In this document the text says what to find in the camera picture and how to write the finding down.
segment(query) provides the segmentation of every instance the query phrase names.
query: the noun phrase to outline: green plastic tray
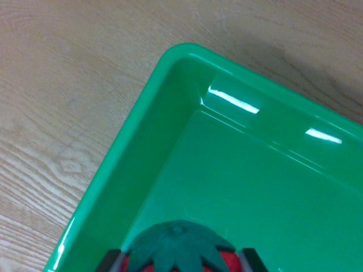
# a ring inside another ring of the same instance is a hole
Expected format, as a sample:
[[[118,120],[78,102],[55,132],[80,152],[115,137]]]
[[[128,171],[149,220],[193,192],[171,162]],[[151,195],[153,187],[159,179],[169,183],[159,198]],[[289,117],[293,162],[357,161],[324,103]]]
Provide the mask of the green plastic tray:
[[[193,44],[156,66],[46,272],[174,219],[204,224],[269,271],[362,271],[363,128]]]

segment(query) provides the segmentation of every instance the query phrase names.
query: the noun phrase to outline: felt strawberry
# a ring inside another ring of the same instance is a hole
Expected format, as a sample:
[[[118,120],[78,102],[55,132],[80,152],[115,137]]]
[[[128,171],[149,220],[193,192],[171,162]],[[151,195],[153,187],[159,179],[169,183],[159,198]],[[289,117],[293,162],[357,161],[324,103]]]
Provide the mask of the felt strawberry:
[[[235,248],[202,225],[154,225],[131,243],[121,272],[243,272]]]

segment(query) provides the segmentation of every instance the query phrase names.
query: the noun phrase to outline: tray bottom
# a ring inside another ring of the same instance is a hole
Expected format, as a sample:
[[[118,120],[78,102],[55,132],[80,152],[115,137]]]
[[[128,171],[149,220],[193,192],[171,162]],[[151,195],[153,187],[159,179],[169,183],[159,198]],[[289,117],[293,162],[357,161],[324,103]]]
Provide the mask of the tray bottom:
[[[238,249],[256,248],[269,271],[285,267],[359,271],[362,210],[358,192],[227,124],[217,114],[198,110],[170,153],[122,249],[153,224],[185,219],[214,229]]]

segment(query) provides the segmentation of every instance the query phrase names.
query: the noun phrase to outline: table surface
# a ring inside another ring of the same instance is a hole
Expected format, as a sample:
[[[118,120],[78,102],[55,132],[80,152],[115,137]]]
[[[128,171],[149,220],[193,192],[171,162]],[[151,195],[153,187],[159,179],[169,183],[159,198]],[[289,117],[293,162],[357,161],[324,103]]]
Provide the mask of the table surface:
[[[361,1],[90,2],[0,3],[0,271],[42,271],[175,44],[363,124]]]

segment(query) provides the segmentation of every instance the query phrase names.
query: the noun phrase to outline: wood grain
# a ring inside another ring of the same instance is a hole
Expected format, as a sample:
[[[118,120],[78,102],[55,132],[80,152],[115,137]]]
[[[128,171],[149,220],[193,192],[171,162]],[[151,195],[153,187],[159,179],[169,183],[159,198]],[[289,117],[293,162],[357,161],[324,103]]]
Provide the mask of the wood grain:
[[[2,1],[0,271],[41,271],[162,53],[201,44],[363,124],[361,1]]]

